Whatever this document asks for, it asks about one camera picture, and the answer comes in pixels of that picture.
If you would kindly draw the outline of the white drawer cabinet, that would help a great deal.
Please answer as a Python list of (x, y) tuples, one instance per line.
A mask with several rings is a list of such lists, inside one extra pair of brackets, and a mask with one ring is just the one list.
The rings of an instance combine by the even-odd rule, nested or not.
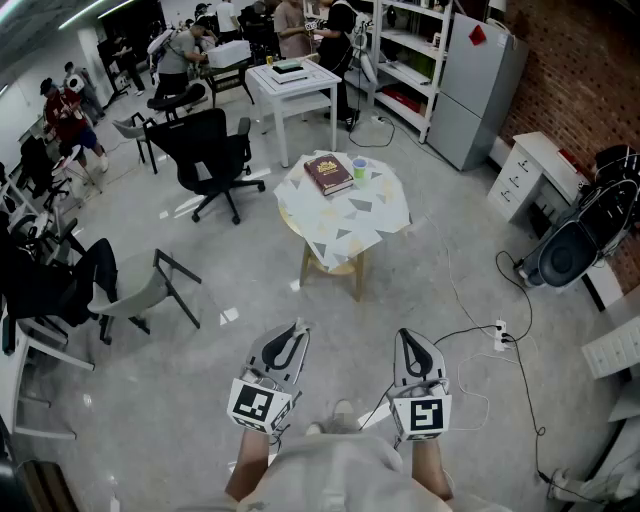
[(543, 185), (551, 185), (566, 204), (588, 183), (542, 132), (516, 135), (514, 146), (487, 198), (508, 221), (534, 202)]

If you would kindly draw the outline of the grey chair black legs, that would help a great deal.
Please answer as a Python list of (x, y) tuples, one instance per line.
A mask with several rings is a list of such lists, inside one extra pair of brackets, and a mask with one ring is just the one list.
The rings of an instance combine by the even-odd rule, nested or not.
[(153, 117), (145, 118), (140, 112), (136, 112), (131, 117), (121, 121), (113, 121), (112, 124), (125, 139), (136, 142), (141, 162), (143, 164), (150, 162), (153, 172), (157, 174), (152, 144), (146, 135), (146, 130), (149, 127), (157, 125), (156, 120)]
[(200, 322), (172, 284), (172, 277), (173, 272), (178, 271), (198, 284), (202, 280), (178, 263), (171, 254), (154, 249), (127, 258), (116, 266), (117, 276), (109, 285), (102, 286), (98, 274), (95, 274), (93, 296), (88, 304), (88, 310), (99, 316), (99, 338), (105, 345), (112, 342), (109, 331), (115, 318), (126, 318), (141, 331), (150, 334), (142, 314), (168, 297), (178, 303), (197, 329), (200, 328)]

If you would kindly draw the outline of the person's left forearm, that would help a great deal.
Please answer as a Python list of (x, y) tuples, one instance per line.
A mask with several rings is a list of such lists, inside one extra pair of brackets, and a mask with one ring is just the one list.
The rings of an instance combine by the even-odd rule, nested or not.
[(245, 430), (235, 468), (225, 492), (240, 502), (258, 486), (269, 466), (270, 437), (262, 432)]

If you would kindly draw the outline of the maroon book gold print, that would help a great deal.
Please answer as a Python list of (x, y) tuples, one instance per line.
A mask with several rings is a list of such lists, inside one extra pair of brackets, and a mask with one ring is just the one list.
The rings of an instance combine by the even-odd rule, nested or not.
[(353, 185), (353, 177), (350, 172), (331, 153), (305, 162), (304, 169), (325, 197)]

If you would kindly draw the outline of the white tablecloth grey triangles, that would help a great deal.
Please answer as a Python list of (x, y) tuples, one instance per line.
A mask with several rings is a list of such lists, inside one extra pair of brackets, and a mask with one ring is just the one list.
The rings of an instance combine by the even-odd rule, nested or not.
[(304, 164), (328, 154), (317, 150), (302, 156), (274, 194), (320, 266), (333, 271), (408, 226), (410, 212), (393, 168), (366, 157), (363, 178), (323, 195)]

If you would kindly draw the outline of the flat red box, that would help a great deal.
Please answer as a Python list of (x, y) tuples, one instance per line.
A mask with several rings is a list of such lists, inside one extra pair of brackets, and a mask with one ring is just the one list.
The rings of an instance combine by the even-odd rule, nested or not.
[(385, 86), (381, 92), (403, 104), (413, 112), (418, 114), (424, 113), (423, 96), (405, 83)]

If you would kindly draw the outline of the person's right forearm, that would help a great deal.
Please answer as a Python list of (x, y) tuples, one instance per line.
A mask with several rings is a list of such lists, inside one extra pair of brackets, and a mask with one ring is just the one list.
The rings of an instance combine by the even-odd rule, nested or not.
[(442, 466), (441, 452), (436, 439), (412, 443), (412, 478), (443, 501), (453, 498), (452, 489)]

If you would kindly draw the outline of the white desk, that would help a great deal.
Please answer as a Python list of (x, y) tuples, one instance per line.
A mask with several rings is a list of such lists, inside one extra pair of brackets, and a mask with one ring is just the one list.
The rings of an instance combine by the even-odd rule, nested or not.
[(20, 323), (10, 317), (7, 307), (3, 308), (0, 315), (0, 419), (10, 435), (18, 434), (54, 440), (75, 440), (77, 435), (71, 430), (45, 431), (18, 424), (17, 414), (20, 402), (38, 403), (46, 407), (51, 406), (51, 403), (47, 400), (30, 398), (20, 394), (27, 355), (29, 350), (33, 349), (88, 371), (93, 371), (95, 365), (68, 355), (49, 343), (29, 335), (31, 331), (37, 332), (44, 338), (65, 344), (63, 337), (56, 332), (41, 326), (31, 319), (26, 319), (24, 325), (27, 327), (27, 333), (24, 332)]

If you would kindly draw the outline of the dark work table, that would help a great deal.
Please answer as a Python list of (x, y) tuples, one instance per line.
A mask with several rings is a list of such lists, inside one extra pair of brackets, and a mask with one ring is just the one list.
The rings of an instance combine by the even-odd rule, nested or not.
[(251, 104), (255, 104), (253, 96), (246, 83), (246, 73), (251, 65), (252, 60), (245, 59), (224, 68), (204, 66), (200, 69), (199, 78), (206, 83), (211, 91), (213, 108), (216, 107), (216, 98), (219, 92), (224, 92), (237, 87), (242, 87), (248, 95)]

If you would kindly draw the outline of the person's light shoe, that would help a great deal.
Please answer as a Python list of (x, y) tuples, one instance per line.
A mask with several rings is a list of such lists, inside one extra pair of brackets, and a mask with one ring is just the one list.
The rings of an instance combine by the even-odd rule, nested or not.
[(346, 399), (341, 399), (335, 404), (332, 420), (342, 424), (358, 426), (358, 419), (355, 415), (354, 408), (351, 402)]

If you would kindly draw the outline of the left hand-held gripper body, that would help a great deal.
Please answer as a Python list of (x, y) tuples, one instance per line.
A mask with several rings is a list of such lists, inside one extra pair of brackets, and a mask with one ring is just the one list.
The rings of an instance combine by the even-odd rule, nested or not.
[(301, 396), (296, 385), (283, 386), (246, 367), (232, 382), (227, 415), (245, 429), (272, 435)]

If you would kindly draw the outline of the black swivel chair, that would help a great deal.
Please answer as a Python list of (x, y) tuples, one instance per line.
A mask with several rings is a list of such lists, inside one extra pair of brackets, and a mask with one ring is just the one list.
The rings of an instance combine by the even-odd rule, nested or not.
[(27, 188), (34, 199), (45, 195), (46, 208), (52, 204), (56, 196), (69, 195), (69, 192), (63, 189), (68, 179), (54, 180), (54, 162), (41, 138), (30, 135), (21, 145), (20, 153), (21, 174), (17, 182), (19, 188)]

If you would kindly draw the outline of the ceiling light strip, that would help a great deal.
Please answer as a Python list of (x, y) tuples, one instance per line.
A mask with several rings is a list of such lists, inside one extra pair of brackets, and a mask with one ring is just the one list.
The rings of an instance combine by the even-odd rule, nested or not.
[(136, 1), (137, 0), (95, 0), (66, 19), (58, 26), (58, 29), (64, 30), (87, 16), (93, 16), (95, 19), (102, 19), (121, 8), (128, 7)]

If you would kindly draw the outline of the black office chair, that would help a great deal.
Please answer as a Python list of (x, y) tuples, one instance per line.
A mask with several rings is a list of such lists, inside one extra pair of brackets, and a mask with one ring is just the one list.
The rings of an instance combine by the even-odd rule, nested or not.
[(255, 186), (265, 190), (262, 180), (241, 178), (250, 175), (252, 158), (249, 132), (251, 120), (242, 117), (237, 131), (227, 133), (225, 112), (220, 108), (201, 111), (145, 129), (146, 138), (157, 145), (177, 165), (180, 185), (204, 200), (192, 212), (194, 222), (199, 213), (217, 196), (224, 195), (233, 212), (232, 222), (241, 222), (231, 197), (236, 188)]

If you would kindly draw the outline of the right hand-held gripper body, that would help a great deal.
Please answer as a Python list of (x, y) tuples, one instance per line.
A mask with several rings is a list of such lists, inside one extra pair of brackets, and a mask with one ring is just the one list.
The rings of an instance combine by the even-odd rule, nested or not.
[(387, 398), (401, 442), (434, 439), (449, 430), (452, 397), (447, 378), (394, 387)]

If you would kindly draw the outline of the large white box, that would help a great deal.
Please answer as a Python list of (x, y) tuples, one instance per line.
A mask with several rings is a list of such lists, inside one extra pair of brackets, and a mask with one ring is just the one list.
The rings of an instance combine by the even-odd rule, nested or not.
[(211, 68), (222, 69), (249, 59), (251, 48), (246, 40), (233, 40), (209, 49), (206, 54)]

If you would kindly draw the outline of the black chair draped with clothes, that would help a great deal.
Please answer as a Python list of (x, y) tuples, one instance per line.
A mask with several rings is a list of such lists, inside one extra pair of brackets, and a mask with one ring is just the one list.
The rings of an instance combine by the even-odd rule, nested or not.
[(57, 316), (76, 327), (99, 318), (88, 309), (95, 284), (117, 300), (117, 266), (107, 239), (95, 242), (72, 267), (45, 265), (19, 247), (8, 226), (8, 214), (0, 211), (0, 295), (12, 318)]

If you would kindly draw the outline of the grey refrigerator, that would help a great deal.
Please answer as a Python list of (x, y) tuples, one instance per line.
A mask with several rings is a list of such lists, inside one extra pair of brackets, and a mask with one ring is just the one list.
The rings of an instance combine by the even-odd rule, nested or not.
[[(480, 25), (486, 41), (469, 34)], [(514, 35), (468, 16), (454, 16), (446, 64), (427, 143), (459, 171), (488, 157), (509, 112), (529, 47)]]

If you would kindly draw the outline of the person's beige shirt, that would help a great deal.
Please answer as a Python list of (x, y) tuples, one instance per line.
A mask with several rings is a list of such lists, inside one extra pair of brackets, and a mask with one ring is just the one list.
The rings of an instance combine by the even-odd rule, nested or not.
[(314, 434), (275, 457), (256, 489), (176, 512), (512, 512), (472, 494), (443, 500), (402, 472), (400, 455), (367, 434)]

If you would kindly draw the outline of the black saddle stool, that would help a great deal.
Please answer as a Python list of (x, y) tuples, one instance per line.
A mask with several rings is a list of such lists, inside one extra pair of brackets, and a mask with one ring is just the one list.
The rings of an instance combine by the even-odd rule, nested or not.
[(180, 107), (188, 107), (194, 103), (200, 102), (206, 97), (206, 88), (195, 83), (189, 86), (183, 93), (167, 97), (164, 99), (149, 99), (147, 107), (156, 111), (163, 112), (167, 121), (178, 118), (177, 109)]

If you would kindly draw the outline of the green storage boxes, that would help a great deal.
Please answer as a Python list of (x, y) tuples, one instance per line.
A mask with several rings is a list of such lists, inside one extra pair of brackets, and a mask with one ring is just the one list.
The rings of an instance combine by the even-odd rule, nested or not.
[(414, 50), (410, 50), (408, 55), (408, 65), (412, 69), (429, 79), (433, 78), (436, 68), (435, 59)]

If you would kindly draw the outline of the round wooden table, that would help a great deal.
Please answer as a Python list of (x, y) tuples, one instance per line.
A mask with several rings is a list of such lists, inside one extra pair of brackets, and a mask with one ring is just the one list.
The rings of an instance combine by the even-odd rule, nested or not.
[[(296, 224), (294, 218), (289, 214), (288, 210), (285, 208), (284, 203), (279, 202), (278, 208), (280, 215), (287, 226), (297, 235), (304, 238), (299, 226)], [(327, 220), (329, 218), (334, 220), (340, 218), (340, 222), (343, 220), (353, 220), (352, 217), (355, 218), (357, 212), (353, 212), (345, 215), (338, 215), (338, 210), (334, 207), (328, 207), (325, 210), (322, 210), (321, 217), (323, 220)], [(362, 297), (363, 289), (364, 289), (364, 266), (365, 266), (365, 254), (367, 249), (375, 245), (378, 241), (382, 239), (380, 235), (376, 235), (377, 239), (373, 240), (373, 242), (369, 245), (365, 244), (365, 235), (356, 233), (355, 238), (349, 245), (349, 256), (344, 256), (344, 261), (335, 268), (328, 268), (323, 266), (322, 261), (317, 257), (316, 253), (314, 253), (312, 247), (306, 241), (303, 249), (301, 270), (299, 276), (299, 284), (302, 286), (305, 282), (305, 279), (308, 275), (308, 270), (310, 265), (317, 268), (324, 274), (331, 276), (346, 276), (350, 274), (355, 275), (355, 291), (353, 294), (354, 299), (359, 302)]]

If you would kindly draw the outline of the white shelving unit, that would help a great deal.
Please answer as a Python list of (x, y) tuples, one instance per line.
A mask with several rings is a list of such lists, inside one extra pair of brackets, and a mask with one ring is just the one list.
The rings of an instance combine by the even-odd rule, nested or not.
[[(426, 141), (431, 126), (453, 18), (452, 0), (373, 0), (372, 51), (377, 84), (370, 99), (407, 121), (418, 131), (421, 143)], [(408, 65), (410, 50), (436, 60), (432, 79)], [(423, 114), (381, 92), (396, 83), (405, 83), (423, 96)]]

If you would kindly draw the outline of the white square table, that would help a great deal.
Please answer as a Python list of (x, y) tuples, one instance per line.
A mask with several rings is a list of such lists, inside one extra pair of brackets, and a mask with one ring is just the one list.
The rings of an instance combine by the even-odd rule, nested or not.
[(330, 108), (330, 149), (337, 150), (337, 85), (341, 79), (309, 59), (303, 60), (301, 66), (305, 70), (303, 77), (286, 82), (279, 82), (273, 67), (267, 64), (251, 67), (246, 72), (247, 82), (256, 89), (254, 101), (263, 133), (266, 132), (264, 105), (269, 105), (273, 113), (283, 168), (289, 166), (284, 126), (286, 118)]

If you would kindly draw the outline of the white tray stack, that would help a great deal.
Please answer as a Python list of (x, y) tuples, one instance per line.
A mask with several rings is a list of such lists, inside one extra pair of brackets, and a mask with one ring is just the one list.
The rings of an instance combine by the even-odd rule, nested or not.
[(274, 62), (267, 71), (278, 84), (306, 80), (311, 76), (302, 63), (295, 59)]

